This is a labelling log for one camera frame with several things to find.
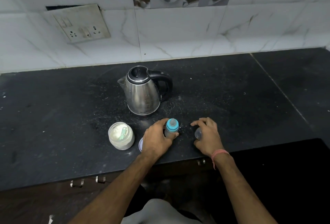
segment loose outlet plate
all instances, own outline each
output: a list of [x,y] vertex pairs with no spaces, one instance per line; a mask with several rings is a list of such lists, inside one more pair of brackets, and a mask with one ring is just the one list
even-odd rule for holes
[[110,33],[97,4],[48,11],[68,43],[110,38]]

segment electric kettle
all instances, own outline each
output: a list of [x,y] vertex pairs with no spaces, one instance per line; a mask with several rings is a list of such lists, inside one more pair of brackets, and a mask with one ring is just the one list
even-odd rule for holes
[[[166,84],[163,91],[160,89],[159,81]],[[118,83],[125,92],[128,108],[138,115],[155,112],[160,103],[168,99],[173,88],[172,79],[167,73],[149,70],[144,66],[131,68]]]

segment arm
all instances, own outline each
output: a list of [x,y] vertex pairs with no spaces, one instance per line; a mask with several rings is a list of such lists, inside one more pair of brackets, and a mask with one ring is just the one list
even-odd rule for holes
[[[196,140],[194,144],[204,155],[211,157],[214,151],[224,149],[217,124],[212,119],[200,118],[191,125],[199,125],[202,130],[202,140]],[[225,183],[238,224],[277,224],[238,170],[230,155],[220,153],[215,156],[214,162]]]
[[69,224],[121,223],[143,178],[172,144],[173,139],[166,138],[163,134],[163,126],[167,120],[168,118],[162,119],[146,130],[141,154]]

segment hand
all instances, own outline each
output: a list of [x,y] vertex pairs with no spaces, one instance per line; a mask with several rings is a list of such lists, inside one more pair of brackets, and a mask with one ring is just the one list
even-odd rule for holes
[[166,153],[168,148],[172,145],[173,139],[175,139],[179,133],[173,134],[173,138],[166,138],[163,133],[163,126],[169,118],[159,120],[150,126],[144,136],[142,145],[142,155],[147,155],[155,159],[155,162]]
[[190,125],[198,125],[202,130],[202,139],[196,140],[194,145],[204,155],[211,157],[214,151],[224,149],[218,133],[217,124],[211,118],[199,118],[198,121],[194,121]]

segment forearm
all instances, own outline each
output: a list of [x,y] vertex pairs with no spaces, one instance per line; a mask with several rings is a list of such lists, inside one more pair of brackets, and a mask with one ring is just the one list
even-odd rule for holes
[[230,155],[219,154],[214,161],[225,183],[238,224],[277,223],[258,199]]
[[71,220],[70,224],[121,223],[134,193],[156,160],[154,157],[138,155],[124,172]]

